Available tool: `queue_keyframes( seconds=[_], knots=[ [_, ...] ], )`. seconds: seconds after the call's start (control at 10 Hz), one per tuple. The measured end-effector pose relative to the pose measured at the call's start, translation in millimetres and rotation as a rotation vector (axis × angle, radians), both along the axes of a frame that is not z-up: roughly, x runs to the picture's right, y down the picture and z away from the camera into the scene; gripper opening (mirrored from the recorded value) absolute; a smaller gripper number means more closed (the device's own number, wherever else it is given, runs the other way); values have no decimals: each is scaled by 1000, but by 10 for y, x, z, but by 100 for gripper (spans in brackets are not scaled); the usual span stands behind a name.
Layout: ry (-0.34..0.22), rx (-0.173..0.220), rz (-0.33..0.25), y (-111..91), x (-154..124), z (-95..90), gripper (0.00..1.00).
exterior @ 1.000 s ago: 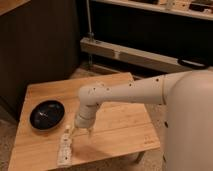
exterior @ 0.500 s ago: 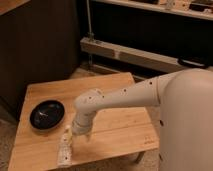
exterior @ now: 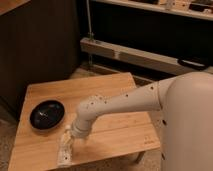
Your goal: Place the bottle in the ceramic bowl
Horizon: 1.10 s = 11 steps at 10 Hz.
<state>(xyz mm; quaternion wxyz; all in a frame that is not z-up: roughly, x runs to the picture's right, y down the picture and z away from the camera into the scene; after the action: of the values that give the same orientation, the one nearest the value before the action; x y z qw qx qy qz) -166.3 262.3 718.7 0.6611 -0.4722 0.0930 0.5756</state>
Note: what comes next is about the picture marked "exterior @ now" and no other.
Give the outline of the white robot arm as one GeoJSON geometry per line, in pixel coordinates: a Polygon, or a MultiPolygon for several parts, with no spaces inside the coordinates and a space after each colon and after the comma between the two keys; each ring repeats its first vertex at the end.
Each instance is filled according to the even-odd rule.
{"type": "Polygon", "coordinates": [[[213,74],[190,72],[106,98],[91,96],[77,107],[76,138],[88,136],[106,114],[163,113],[162,171],[213,171],[213,74]]]}

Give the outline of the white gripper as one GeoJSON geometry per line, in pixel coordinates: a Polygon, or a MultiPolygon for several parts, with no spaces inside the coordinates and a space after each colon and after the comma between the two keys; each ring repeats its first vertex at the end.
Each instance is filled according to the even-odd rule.
{"type": "Polygon", "coordinates": [[[75,138],[86,138],[89,134],[89,130],[80,130],[75,125],[71,125],[71,134],[75,138]]]}

